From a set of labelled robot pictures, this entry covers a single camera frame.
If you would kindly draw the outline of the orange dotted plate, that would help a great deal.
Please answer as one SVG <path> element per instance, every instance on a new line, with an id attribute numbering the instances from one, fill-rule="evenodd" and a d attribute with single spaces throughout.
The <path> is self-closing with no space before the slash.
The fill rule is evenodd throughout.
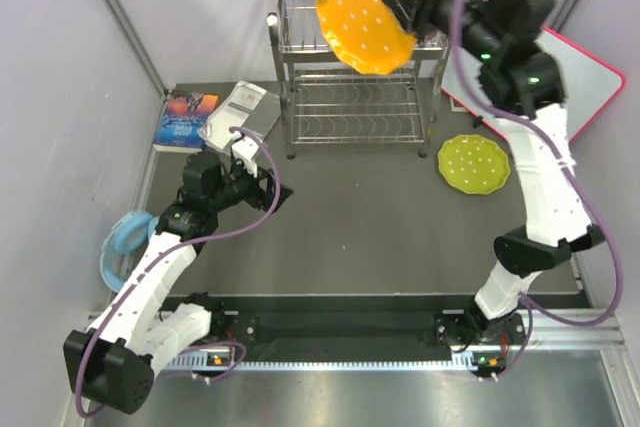
<path id="1" fill-rule="evenodd" d="M 411 60 L 415 37 L 382 0 L 316 0 L 321 33 L 339 61 L 362 75 L 388 75 Z"/>

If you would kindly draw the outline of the green dotted plate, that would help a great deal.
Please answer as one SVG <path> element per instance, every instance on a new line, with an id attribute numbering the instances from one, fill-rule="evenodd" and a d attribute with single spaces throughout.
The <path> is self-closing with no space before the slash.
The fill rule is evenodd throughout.
<path id="1" fill-rule="evenodd" d="M 445 182 L 467 195 L 490 195 L 501 189 L 511 174 L 505 151 L 496 142 L 476 134 L 444 141 L 437 160 Z"/>

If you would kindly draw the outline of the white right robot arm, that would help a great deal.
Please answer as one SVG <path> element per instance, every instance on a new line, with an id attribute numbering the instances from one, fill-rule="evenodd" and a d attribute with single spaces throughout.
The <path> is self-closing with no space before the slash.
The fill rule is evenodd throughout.
<path id="1" fill-rule="evenodd" d="M 498 336 L 544 271 L 605 242 L 571 183 L 562 74 L 537 38 L 555 0 L 382 0 L 416 37 L 437 29 L 479 63 L 478 82 L 509 145 L 524 225 L 494 241 L 496 264 L 462 317 L 467 343 Z"/>

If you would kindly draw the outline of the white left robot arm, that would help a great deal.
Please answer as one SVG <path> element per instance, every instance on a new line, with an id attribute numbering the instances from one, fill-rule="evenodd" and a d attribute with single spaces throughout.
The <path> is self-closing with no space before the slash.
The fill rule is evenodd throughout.
<path id="1" fill-rule="evenodd" d="M 123 287 L 89 327 L 73 330 L 65 339 L 64 360 L 80 417 L 93 415 L 84 408 L 85 400 L 99 408 L 136 412 L 176 357 L 193 352 L 200 339 L 212 344 L 224 337 L 225 317 L 195 301 L 179 305 L 159 325 L 152 322 L 175 282 L 207 243 L 248 233 L 266 220 L 260 217 L 219 234 L 221 212 L 246 203 L 270 216 L 292 193 L 275 165 L 251 171 L 240 158 L 224 167 L 213 151 L 189 156 L 175 200 L 160 215 Z"/>

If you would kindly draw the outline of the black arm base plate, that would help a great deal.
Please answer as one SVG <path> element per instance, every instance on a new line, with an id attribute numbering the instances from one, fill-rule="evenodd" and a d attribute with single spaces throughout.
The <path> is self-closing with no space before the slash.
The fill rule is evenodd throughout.
<path id="1" fill-rule="evenodd" d="M 254 347 L 295 339 L 411 341 L 433 348 L 515 346 L 525 337 L 522 316 L 486 320 L 465 296 L 303 295 L 213 296 L 212 334 Z"/>

